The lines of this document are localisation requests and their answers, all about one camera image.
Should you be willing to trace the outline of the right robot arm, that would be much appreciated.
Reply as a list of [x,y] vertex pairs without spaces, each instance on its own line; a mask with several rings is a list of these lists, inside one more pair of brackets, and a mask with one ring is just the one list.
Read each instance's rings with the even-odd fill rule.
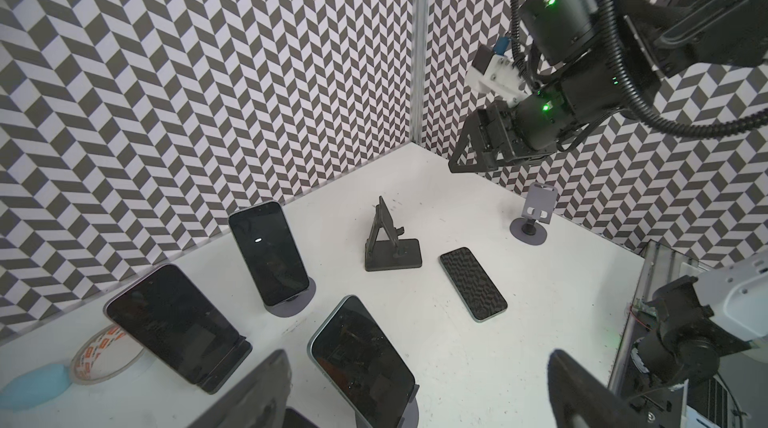
[[465,120],[454,173],[524,166],[579,147],[615,114],[688,140],[762,128],[767,114],[682,124],[653,100],[665,78],[697,64],[767,61],[767,0],[510,0],[508,31],[480,47],[466,81],[493,101]]

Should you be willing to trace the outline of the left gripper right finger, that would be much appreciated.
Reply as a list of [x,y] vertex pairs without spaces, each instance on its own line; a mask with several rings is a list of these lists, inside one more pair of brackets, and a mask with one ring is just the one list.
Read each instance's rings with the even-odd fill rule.
[[549,401],[557,427],[645,427],[639,415],[563,350],[547,365]]

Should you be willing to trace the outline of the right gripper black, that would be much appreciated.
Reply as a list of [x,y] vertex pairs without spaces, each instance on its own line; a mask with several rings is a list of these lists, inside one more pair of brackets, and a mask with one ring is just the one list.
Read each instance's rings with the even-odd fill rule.
[[515,131],[513,110],[504,101],[477,109],[465,120],[448,161],[451,173],[490,173],[543,160],[552,149],[533,150]]

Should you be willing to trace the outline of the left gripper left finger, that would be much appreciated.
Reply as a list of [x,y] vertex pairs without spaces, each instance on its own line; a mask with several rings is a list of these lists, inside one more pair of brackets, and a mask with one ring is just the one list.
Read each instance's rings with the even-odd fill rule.
[[275,350],[189,428],[282,427],[291,376],[286,352]]

